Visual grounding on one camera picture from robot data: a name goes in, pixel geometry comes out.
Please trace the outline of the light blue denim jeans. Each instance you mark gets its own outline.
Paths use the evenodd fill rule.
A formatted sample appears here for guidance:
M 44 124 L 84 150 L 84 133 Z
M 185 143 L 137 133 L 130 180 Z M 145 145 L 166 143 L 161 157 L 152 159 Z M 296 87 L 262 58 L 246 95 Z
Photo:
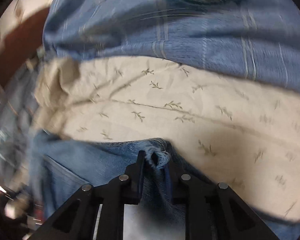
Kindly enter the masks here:
M 145 151 L 142 200 L 125 210 L 124 239 L 184 239 L 185 209 L 168 197 L 168 162 L 185 165 L 172 145 L 154 138 L 126 142 L 63 140 L 39 131 L 30 141 L 30 191 L 50 217 L 82 185 L 100 186 L 122 175 Z

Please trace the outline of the cream leaf-print bedsheet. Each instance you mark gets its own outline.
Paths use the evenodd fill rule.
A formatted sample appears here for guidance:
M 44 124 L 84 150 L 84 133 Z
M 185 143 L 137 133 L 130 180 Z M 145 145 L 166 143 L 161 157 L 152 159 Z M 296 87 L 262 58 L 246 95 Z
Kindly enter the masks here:
M 300 220 L 300 94 L 152 57 L 43 65 L 36 127 L 64 138 L 169 141 L 246 202 Z

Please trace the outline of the blue plaid cushion cover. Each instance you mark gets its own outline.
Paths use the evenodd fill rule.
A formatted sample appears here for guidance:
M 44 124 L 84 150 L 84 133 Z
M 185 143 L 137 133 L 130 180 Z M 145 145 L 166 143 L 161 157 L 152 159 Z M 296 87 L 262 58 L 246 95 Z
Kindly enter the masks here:
M 150 56 L 300 93 L 293 0 L 53 0 L 49 54 Z

